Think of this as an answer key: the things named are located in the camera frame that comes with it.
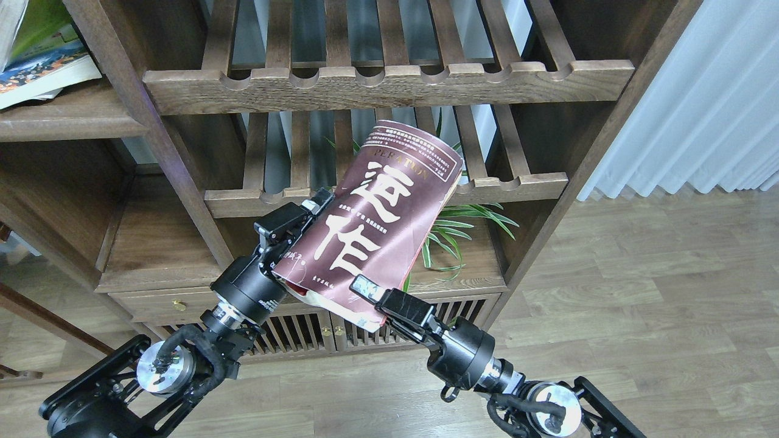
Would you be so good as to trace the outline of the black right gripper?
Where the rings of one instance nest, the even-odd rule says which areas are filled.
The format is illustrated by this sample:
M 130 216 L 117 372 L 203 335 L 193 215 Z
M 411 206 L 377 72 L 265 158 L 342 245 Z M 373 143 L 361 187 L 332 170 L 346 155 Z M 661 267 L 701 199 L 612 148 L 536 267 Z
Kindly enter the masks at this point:
M 516 395 L 523 385 L 524 374 L 493 355 L 495 339 L 467 319 L 456 317 L 447 326 L 436 318 L 436 306 L 397 288 L 385 290 L 363 275 L 350 289 L 384 314 L 395 332 L 428 347 L 427 368 L 445 382 L 441 396 L 457 396 L 461 390 Z

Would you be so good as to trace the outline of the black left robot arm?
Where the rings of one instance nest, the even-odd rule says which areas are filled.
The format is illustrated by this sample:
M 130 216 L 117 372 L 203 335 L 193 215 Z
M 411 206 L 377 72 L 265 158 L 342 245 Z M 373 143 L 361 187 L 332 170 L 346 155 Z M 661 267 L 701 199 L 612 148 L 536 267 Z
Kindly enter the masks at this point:
M 166 437 L 209 392 L 234 379 L 240 358 L 286 291 L 273 268 L 333 200 L 328 189 L 259 217 L 259 243 L 211 285 L 217 305 L 202 324 L 165 341 L 135 336 L 42 402 L 51 437 Z

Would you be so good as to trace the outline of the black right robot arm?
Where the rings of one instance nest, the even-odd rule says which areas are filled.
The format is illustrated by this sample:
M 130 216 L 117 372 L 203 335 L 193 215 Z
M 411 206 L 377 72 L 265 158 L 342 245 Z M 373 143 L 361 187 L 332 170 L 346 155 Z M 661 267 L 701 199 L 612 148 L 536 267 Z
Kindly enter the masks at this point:
M 593 437 L 643 436 L 588 379 L 578 377 L 572 386 L 529 381 L 509 361 L 495 357 L 495 339 L 468 319 L 442 322 L 431 303 L 362 275 L 350 288 L 384 314 L 393 329 L 428 347 L 427 368 L 445 383 L 444 402 L 453 402 L 460 391 L 481 394 L 489 417 L 507 435 L 565 437 L 585 426 Z

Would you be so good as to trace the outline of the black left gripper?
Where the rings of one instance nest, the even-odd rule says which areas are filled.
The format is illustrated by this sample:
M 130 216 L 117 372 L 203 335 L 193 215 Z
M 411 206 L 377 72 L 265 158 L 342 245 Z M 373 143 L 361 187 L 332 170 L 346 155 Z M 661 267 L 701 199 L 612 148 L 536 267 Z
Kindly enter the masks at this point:
M 257 335 L 264 333 L 261 325 L 278 308 L 286 291 L 272 272 L 265 269 L 261 250 L 289 249 L 334 198 L 333 192 L 322 188 L 300 205 L 286 203 L 255 221 L 254 228 L 259 235 L 257 250 L 251 256 L 237 258 L 211 283 L 219 302 L 201 316 L 209 331 L 226 335 L 247 322 Z

